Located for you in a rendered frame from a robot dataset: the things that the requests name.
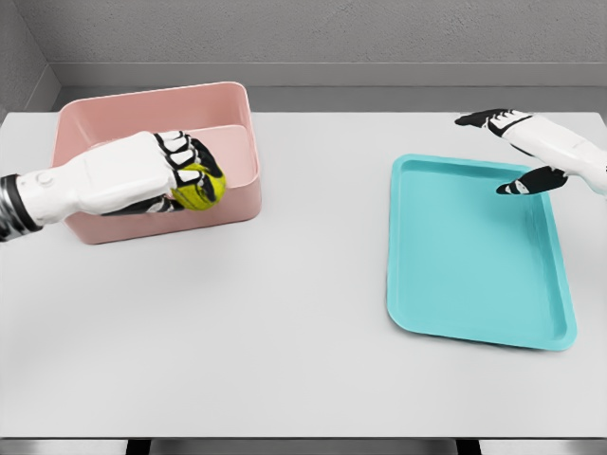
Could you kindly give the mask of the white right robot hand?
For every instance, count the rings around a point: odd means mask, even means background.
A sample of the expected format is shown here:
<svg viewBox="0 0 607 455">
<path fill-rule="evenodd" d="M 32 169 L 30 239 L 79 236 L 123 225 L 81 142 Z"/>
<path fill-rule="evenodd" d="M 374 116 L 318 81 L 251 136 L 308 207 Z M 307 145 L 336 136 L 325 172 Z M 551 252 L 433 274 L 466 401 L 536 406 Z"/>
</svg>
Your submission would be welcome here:
<svg viewBox="0 0 607 455">
<path fill-rule="evenodd" d="M 454 123 L 487 129 L 517 151 L 543 163 L 499 186 L 496 192 L 502 195 L 530 195 L 563 187 L 571 176 L 576 176 L 574 148 L 584 141 L 591 142 L 542 115 L 514 109 L 473 112 Z"/>
</svg>

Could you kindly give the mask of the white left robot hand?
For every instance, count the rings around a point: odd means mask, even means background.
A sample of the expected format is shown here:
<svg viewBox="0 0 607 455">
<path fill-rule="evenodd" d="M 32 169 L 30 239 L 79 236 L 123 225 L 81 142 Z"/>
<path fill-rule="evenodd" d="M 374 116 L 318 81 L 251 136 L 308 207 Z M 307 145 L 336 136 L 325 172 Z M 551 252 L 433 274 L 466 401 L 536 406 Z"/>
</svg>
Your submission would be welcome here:
<svg viewBox="0 0 607 455">
<path fill-rule="evenodd" d="M 102 216 L 185 210 L 171 190 L 197 183 L 202 174 L 184 168 L 193 163 L 219 167 L 210 150 L 183 131 L 139 132 L 68 163 L 82 165 L 85 174 L 79 211 Z"/>
</svg>

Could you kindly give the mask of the yellow tennis ball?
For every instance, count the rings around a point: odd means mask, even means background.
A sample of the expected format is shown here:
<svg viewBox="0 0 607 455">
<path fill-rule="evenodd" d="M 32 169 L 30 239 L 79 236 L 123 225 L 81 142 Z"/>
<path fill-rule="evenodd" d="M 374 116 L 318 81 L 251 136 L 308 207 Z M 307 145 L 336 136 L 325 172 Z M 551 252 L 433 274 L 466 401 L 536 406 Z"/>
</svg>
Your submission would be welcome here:
<svg viewBox="0 0 607 455">
<path fill-rule="evenodd" d="M 184 171 L 202 174 L 197 183 L 171 190 L 173 199 L 184 209 L 206 210 L 221 201 L 226 192 L 227 181 L 219 167 L 193 163 L 185 167 Z"/>
</svg>

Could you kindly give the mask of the pink plastic basket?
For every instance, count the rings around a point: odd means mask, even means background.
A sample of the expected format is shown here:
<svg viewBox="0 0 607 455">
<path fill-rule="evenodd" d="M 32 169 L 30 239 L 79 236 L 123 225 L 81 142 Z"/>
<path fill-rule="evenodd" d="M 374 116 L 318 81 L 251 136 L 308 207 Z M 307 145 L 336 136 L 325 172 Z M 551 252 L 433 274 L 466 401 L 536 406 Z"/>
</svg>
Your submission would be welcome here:
<svg viewBox="0 0 607 455">
<path fill-rule="evenodd" d="M 52 166 L 139 131 L 181 130 L 199 139 L 227 179 L 224 197 L 204 211 L 126 216 L 76 213 L 64 220 L 83 243 L 97 245 L 247 221 L 262 206 L 260 162 L 246 88 L 215 82 L 75 100 L 60 110 Z"/>
</svg>

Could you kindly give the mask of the blue plastic tray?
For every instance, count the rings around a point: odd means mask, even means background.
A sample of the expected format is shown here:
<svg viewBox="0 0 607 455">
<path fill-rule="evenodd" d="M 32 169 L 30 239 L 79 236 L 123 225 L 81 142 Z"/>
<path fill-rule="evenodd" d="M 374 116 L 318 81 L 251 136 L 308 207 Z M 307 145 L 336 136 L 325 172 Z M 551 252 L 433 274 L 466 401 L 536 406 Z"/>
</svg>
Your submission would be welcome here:
<svg viewBox="0 0 607 455">
<path fill-rule="evenodd" d="M 559 352 L 578 335 L 547 194 L 501 195 L 525 166 L 403 155 L 390 187 L 387 310 L 402 329 Z"/>
</svg>

